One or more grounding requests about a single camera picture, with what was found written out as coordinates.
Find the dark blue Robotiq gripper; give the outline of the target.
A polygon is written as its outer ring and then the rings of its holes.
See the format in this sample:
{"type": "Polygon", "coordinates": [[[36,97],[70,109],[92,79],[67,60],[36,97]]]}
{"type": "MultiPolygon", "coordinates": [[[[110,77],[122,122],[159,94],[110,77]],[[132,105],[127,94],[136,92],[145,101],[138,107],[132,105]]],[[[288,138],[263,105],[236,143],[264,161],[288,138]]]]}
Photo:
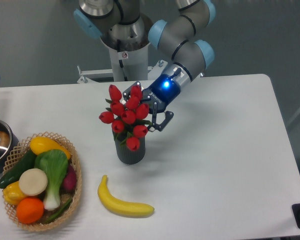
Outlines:
{"type": "Polygon", "coordinates": [[[122,92],[122,104],[126,104],[131,97],[131,90],[134,86],[139,87],[142,92],[142,102],[149,105],[149,113],[152,115],[151,123],[147,127],[149,132],[162,132],[174,117],[172,111],[165,111],[167,106],[181,93],[181,88],[174,81],[176,75],[169,76],[161,74],[148,88],[143,90],[139,81],[134,82],[130,87],[122,92]],[[164,120],[157,123],[157,114],[164,112],[164,120]]]}

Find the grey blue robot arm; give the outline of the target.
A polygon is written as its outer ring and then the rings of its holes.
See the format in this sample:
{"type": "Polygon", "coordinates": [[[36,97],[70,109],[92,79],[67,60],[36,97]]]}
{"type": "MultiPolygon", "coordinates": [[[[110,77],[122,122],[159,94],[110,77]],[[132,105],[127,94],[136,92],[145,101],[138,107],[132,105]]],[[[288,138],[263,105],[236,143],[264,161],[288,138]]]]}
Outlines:
{"type": "Polygon", "coordinates": [[[179,16],[172,22],[152,22],[138,0],[81,0],[73,13],[79,27],[108,48],[113,79],[139,85],[148,78],[148,47],[170,58],[157,79],[143,89],[152,120],[148,129],[162,131],[173,118],[167,106],[213,61],[215,53],[203,40],[191,42],[215,18],[209,0],[178,0],[179,16]]]}

